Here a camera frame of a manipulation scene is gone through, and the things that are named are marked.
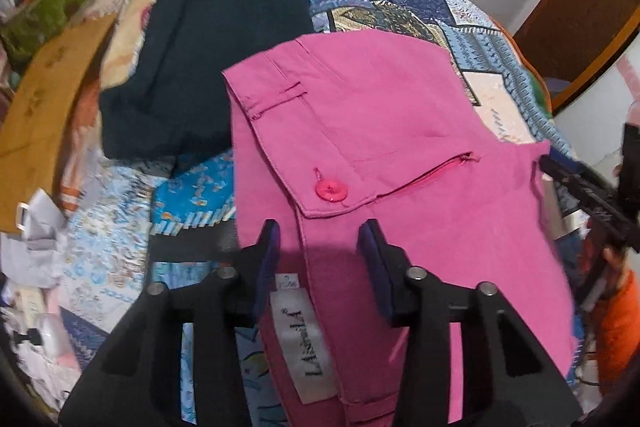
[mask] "black garment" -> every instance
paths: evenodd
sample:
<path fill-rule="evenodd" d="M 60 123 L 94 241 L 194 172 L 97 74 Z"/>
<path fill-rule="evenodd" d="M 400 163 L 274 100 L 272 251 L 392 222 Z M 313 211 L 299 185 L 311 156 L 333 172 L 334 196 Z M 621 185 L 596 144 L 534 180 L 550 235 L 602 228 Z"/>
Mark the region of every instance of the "black garment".
<path fill-rule="evenodd" d="M 100 94 L 105 155 L 222 152 L 231 145 L 222 71 L 313 32 L 309 0 L 158 0 L 136 72 Z"/>

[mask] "pink button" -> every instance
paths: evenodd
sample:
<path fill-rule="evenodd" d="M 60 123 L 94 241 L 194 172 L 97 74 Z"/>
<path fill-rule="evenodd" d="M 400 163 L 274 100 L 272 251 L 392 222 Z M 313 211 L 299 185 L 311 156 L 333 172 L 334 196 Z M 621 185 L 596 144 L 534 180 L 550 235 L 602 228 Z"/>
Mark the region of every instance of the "pink button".
<path fill-rule="evenodd" d="M 319 180 L 316 184 L 316 194 L 324 201 L 337 203 L 347 197 L 347 185 L 335 180 Z"/>

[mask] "wooden door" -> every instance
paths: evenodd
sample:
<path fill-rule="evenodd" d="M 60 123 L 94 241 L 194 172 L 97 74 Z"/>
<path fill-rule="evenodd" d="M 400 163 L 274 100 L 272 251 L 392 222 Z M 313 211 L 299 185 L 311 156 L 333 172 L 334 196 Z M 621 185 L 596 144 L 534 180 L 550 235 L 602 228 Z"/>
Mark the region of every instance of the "wooden door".
<path fill-rule="evenodd" d="M 541 0 L 514 35 L 543 77 L 571 85 L 554 97 L 557 110 L 615 60 L 640 22 L 640 0 Z"/>

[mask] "pink garment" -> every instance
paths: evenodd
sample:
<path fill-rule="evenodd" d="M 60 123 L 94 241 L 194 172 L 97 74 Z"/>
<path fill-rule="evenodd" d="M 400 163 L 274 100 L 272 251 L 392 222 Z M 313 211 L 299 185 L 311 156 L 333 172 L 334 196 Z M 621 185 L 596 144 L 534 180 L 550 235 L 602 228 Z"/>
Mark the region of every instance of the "pink garment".
<path fill-rule="evenodd" d="M 378 313 L 356 252 L 370 217 L 445 282 L 497 283 L 560 371 L 570 368 L 572 299 L 541 225 L 536 160 L 549 145 L 498 142 L 449 60 L 434 44 L 363 30 L 303 36 L 225 71 L 240 242 L 279 222 L 278 272 L 309 289 L 338 378 L 339 401 L 302 405 L 265 312 L 271 373 L 295 426 L 391 423 L 404 351 L 392 359 L 401 330 Z M 347 197 L 322 199 L 319 179 L 346 185 Z M 452 331 L 451 421 L 462 414 Z"/>

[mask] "metal screw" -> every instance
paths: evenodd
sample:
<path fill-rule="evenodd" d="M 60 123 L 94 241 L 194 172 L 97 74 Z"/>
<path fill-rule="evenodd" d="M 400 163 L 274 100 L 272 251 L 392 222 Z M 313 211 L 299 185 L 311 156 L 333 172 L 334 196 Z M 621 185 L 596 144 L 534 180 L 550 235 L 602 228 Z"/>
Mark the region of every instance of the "metal screw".
<path fill-rule="evenodd" d="M 484 293 L 487 297 L 491 297 L 492 295 L 495 295 L 498 293 L 498 286 L 496 286 L 492 282 L 487 282 L 487 281 L 481 282 L 479 288 L 480 288 L 480 291 Z"/>
<path fill-rule="evenodd" d="M 409 279 L 413 279 L 414 281 L 421 281 L 425 277 L 427 277 L 427 270 L 420 266 L 412 266 L 406 271 L 406 276 Z"/>
<path fill-rule="evenodd" d="M 218 268 L 216 273 L 218 274 L 218 277 L 220 277 L 220 279 L 233 279 L 236 275 L 238 275 L 238 272 L 233 266 L 221 266 L 220 268 Z"/>
<path fill-rule="evenodd" d="M 149 295 L 160 295 L 164 291 L 164 284 L 161 282 L 152 282 L 146 287 L 146 292 Z"/>

